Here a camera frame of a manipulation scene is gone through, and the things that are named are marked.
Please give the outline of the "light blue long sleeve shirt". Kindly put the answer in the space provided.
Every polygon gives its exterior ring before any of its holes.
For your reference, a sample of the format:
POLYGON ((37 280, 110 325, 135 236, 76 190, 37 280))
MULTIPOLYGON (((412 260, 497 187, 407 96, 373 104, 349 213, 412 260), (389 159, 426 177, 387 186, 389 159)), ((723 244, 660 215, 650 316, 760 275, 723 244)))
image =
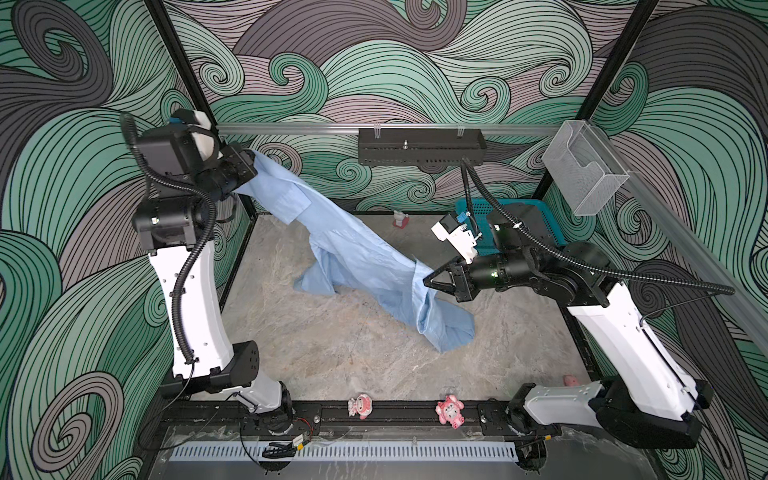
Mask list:
POLYGON ((271 158, 257 152, 253 165, 257 175, 237 191, 281 222, 297 221, 309 232, 315 263, 294 282, 295 289, 325 296, 334 295, 337 286, 365 291, 441 353, 474 339, 474 316, 424 285, 432 273, 428 266, 400 253, 271 158))

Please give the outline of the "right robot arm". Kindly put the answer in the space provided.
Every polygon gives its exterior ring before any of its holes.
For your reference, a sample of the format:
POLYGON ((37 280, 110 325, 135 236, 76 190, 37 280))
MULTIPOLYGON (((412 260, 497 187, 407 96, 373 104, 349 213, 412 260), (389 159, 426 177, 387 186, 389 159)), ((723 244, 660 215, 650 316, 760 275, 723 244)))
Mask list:
POLYGON ((501 203, 470 162, 463 161, 460 172, 465 193, 478 192, 491 206, 487 224, 496 253, 478 254, 472 209, 448 214, 433 231, 457 256, 424 285, 460 302, 484 290, 529 288, 573 316, 616 371, 584 386, 524 385, 509 405, 511 428, 538 436, 550 425, 586 426, 639 449, 694 448, 704 428, 698 413, 710 406, 713 389, 672 358, 635 305, 630 285, 678 288, 687 303, 729 295, 732 288, 614 269, 591 243, 559 245, 536 207, 501 203))

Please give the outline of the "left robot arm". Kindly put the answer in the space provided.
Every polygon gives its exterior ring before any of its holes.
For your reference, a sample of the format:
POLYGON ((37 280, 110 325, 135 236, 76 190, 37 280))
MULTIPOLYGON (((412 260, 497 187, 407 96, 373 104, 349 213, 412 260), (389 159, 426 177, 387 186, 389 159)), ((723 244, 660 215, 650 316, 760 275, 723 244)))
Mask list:
POLYGON ((167 125, 144 132, 124 114, 120 127, 147 186, 132 225, 160 282, 173 336, 161 394, 177 400, 224 392, 255 417, 291 422, 289 391, 261 369, 257 344, 228 339, 215 281, 218 206, 256 177, 253 152, 221 144, 200 111, 179 109, 167 125))

